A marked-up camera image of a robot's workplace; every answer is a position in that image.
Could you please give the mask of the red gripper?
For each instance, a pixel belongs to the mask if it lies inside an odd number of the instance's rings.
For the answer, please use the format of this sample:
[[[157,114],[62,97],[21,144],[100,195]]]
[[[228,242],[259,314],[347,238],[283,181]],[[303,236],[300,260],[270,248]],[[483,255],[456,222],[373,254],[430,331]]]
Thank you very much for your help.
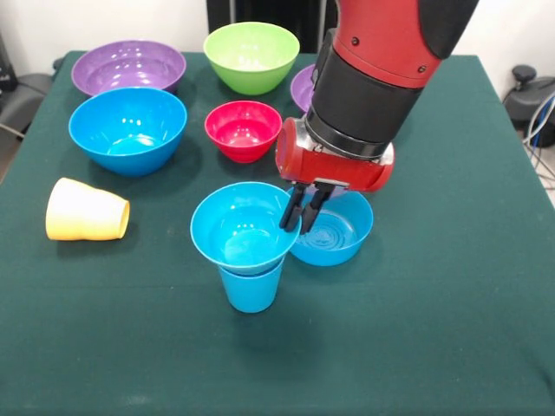
[[[305,120],[288,118],[277,137],[276,166],[282,179],[295,183],[280,220],[281,229],[291,232],[302,214],[300,234],[310,232],[323,205],[339,185],[357,192],[376,192],[391,177],[395,166],[395,149],[388,145],[377,160],[359,160],[333,153],[315,142],[308,133]],[[304,208],[302,202],[307,185],[314,192]]]

